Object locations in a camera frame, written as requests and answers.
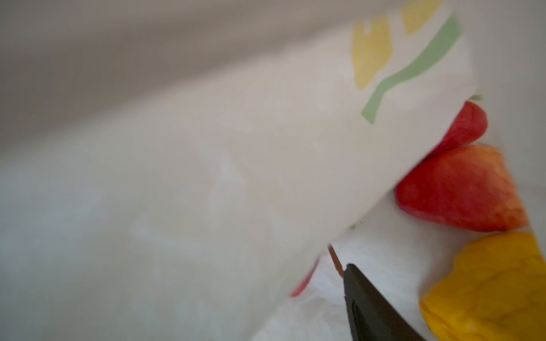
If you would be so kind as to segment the fake peach with leaves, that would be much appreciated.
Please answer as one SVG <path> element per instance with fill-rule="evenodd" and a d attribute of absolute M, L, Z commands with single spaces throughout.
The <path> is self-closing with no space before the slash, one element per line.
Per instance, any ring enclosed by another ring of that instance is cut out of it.
<path fill-rule="evenodd" d="M 328 254 L 330 257 L 330 263 L 332 265 L 332 269 L 336 271 L 336 273 L 341 277 L 344 278 L 345 273 L 345 266 L 341 262 L 336 250 L 334 249 L 334 246 L 332 244 L 328 245 Z M 317 282 L 316 278 L 322 278 L 325 277 L 325 267 L 323 266 L 323 259 L 319 257 L 313 267 L 311 268 L 311 271 L 303 278 L 303 280 L 298 284 L 298 286 L 291 292 L 289 295 L 290 298 L 296 298 L 303 294 L 310 284 L 314 285 L 314 282 Z"/>

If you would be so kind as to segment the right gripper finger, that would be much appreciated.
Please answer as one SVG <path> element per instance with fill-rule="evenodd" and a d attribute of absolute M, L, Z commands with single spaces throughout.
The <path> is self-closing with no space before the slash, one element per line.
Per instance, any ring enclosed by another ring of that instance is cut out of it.
<path fill-rule="evenodd" d="M 344 271 L 344 291 L 354 341 L 424 341 L 354 264 Z"/>

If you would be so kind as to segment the white plastic bag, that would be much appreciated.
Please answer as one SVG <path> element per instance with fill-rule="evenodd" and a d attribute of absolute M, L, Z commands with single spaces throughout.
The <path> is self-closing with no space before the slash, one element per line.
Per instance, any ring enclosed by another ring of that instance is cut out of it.
<path fill-rule="evenodd" d="M 433 340 L 419 296 L 476 234 L 392 188 L 478 95 L 545 242 L 545 3 L 416 11 L 3 1 L 1 339 L 349 340 L 334 244 Z"/>

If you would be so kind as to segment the red fake strawberry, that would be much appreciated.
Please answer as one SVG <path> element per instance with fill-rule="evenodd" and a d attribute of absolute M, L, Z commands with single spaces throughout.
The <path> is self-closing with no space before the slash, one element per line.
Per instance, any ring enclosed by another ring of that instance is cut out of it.
<path fill-rule="evenodd" d="M 488 127 L 486 112 L 479 105 L 466 101 L 441 142 L 425 160 L 475 142 L 486 133 Z"/>
<path fill-rule="evenodd" d="M 398 207 L 421 220 L 477 232 L 530 224 L 503 154 L 472 145 L 423 161 L 395 188 Z"/>

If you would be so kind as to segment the yellow fake lemon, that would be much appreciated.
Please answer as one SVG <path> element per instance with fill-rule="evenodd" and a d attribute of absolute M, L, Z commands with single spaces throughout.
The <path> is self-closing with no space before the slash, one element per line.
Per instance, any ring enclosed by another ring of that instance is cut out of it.
<path fill-rule="evenodd" d="M 544 340 L 545 261 L 530 233 L 469 244 L 419 307 L 439 340 Z"/>

